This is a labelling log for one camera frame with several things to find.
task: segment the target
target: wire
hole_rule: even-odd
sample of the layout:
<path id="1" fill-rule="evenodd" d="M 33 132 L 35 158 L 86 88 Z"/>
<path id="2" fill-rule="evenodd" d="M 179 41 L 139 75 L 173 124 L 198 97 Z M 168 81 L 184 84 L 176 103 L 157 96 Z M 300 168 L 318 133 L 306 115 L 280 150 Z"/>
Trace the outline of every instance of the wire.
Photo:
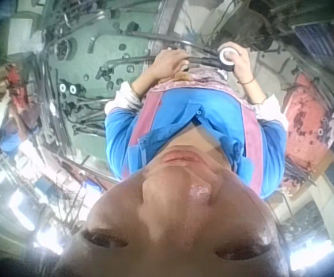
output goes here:
<path id="1" fill-rule="evenodd" d="M 192 20 L 191 20 L 190 15 L 188 14 L 188 12 L 185 10 L 184 7 L 182 7 L 182 11 L 185 13 L 185 15 L 187 16 L 187 19 L 190 21 L 190 28 L 191 28 L 191 30 L 192 30 L 194 33 L 196 33 L 195 30 L 194 30 L 194 27 L 192 26 Z"/>
<path id="2" fill-rule="evenodd" d="M 231 3 L 228 4 L 228 6 L 226 7 L 226 10 L 224 11 L 224 13 L 222 14 L 222 17 L 220 18 L 220 20 L 218 21 L 218 23 L 215 25 L 213 31 L 209 34 L 209 35 L 204 35 L 204 36 L 210 36 L 208 40 L 210 40 L 215 32 L 215 30 L 218 28 L 218 26 L 222 23 L 224 17 L 226 16 L 230 6 L 234 4 L 234 1 L 232 1 Z"/>

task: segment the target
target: cable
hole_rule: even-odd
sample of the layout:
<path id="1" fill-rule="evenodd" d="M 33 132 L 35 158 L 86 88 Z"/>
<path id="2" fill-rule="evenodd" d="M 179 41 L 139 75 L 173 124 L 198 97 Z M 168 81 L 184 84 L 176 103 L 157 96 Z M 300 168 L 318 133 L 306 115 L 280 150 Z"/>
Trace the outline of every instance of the cable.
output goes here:
<path id="1" fill-rule="evenodd" d="M 228 4 L 228 6 L 226 7 L 226 10 L 224 11 L 224 13 L 222 14 L 222 17 L 220 18 L 220 20 L 218 21 L 218 23 L 215 25 L 213 31 L 209 34 L 209 35 L 204 35 L 204 36 L 210 36 L 208 40 L 210 40 L 215 32 L 215 30 L 218 28 L 218 26 L 222 23 L 224 17 L 226 16 L 230 6 L 234 3 L 234 1 L 232 1 L 231 3 Z"/>

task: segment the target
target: metal rod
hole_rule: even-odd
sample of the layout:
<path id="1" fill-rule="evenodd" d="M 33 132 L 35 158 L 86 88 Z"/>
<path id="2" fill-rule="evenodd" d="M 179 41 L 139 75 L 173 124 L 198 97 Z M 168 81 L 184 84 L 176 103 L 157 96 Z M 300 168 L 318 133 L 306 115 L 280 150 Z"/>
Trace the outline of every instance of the metal rod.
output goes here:
<path id="1" fill-rule="evenodd" d="M 84 117 L 81 117 L 80 119 L 77 120 L 77 122 L 81 122 L 81 121 L 84 121 L 84 120 L 87 120 L 87 119 L 90 119 L 90 118 L 93 118 L 93 117 L 98 117 L 100 115 L 103 115 L 105 114 L 105 112 L 103 110 L 101 111 L 98 111 L 96 113 L 93 113 L 93 114 L 88 114 L 88 115 L 85 115 Z"/>
<path id="2" fill-rule="evenodd" d="M 208 47 L 197 45 L 195 43 L 189 42 L 188 40 L 184 40 L 184 39 L 181 39 L 181 38 L 176 38 L 176 37 L 173 37 L 173 36 L 163 35 L 163 34 L 160 34 L 160 33 L 146 33 L 146 32 L 116 33 L 114 31 L 106 31 L 106 32 L 100 33 L 96 36 L 93 36 L 90 39 L 90 43 L 89 43 L 89 46 L 88 46 L 88 50 L 87 50 L 88 54 L 93 53 L 93 49 L 95 47 L 95 42 L 97 41 L 97 39 L 99 37 L 104 36 L 104 35 L 132 36 L 132 37 L 135 37 L 135 38 L 156 39 L 156 40 L 161 40 L 161 41 L 164 41 L 164 42 L 181 43 L 181 44 L 184 44 L 184 45 L 187 45 L 187 46 L 191 46 L 192 48 L 199 49 L 199 50 L 201 50 L 201 51 L 203 51 L 207 54 L 218 57 L 218 52 L 217 51 L 215 51 L 213 49 L 210 49 Z"/>

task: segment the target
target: bracelet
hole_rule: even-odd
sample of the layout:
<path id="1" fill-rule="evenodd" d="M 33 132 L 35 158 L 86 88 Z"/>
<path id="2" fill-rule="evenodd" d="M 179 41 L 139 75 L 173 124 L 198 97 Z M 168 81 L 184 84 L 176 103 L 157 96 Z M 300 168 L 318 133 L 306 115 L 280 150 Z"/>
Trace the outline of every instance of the bracelet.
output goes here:
<path id="1" fill-rule="evenodd" d="M 254 80 L 255 80 L 255 77 L 253 77 L 253 78 L 252 78 L 249 82 L 247 82 L 247 83 L 240 83 L 240 82 L 237 82 L 237 83 L 240 84 L 240 85 L 248 85 L 248 84 L 252 83 Z"/>

